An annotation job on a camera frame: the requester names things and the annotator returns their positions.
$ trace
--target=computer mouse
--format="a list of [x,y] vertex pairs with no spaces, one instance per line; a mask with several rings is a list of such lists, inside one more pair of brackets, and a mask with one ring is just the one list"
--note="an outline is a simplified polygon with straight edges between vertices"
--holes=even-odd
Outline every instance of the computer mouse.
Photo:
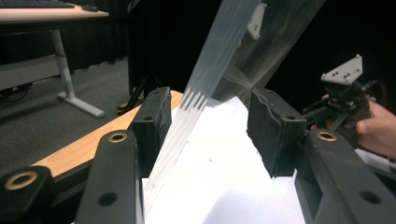
[[93,5],[84,5],[84,6],[82,6],[81,8],[82,8],[82,10],[84,10],[84,11],[90,11],[90,12],[97,12],[97,11],[99,11],[98,8],[97,8],[96,6],[93,6]]

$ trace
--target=white desk leg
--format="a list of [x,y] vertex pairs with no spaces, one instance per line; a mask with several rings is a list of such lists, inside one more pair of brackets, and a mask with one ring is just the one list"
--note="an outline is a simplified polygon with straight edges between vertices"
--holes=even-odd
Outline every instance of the white desk leg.
[[62,44],[61,34],[59,30],[53,30],[50,31],[50,33],[56,51],[56,63],[58,64],[62,81],[64,83],[64,92],[59,93],[58,97],[70,103],[71,105],[74,105],[96,116],[97,118],[102,118],[105,115],[105,112],[76,98],[73,90],[72,78],[70,77],[69,66],[67,65],[66,55],[64,54],[64,46]]

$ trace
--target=desk foot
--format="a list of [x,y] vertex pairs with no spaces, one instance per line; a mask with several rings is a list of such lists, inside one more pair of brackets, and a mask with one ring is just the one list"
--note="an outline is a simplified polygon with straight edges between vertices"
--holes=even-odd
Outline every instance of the desk foot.
[[102,118],[105,116],[105,112],[92,106],[89,105],[81,100],[79,100],[78,98],[74,97],[74,98],[67,98],[66,93],[65,92],[61,92],[58,94],[58,97],[61,98],[62,100],[65,100],[67,103],[74,105],[92,115],[94,115],[97,118]]

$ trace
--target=gray carpet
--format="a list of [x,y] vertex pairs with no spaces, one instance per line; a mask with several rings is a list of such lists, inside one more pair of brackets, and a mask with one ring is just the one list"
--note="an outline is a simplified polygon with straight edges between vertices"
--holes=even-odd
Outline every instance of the gray carpet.
[[34,83],[27,95],[0,104],[0,176],[39,161],[118,117],[128,102],[127,59],[72,75],[77,98],[105,111],[98,119],[60,99],[59,76]]

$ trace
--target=clear plastic sheet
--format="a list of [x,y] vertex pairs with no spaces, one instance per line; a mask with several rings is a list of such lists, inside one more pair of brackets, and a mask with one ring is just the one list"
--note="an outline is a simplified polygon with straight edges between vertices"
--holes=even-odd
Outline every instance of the clear plastic sheet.
[[223,0],[163,147],[144,188],[149,214],[207,100],[235,96],[248,103],[249,90],[264,86],[313,19],[324,0],[265,1],[260,37],[247,32],[260,0]]

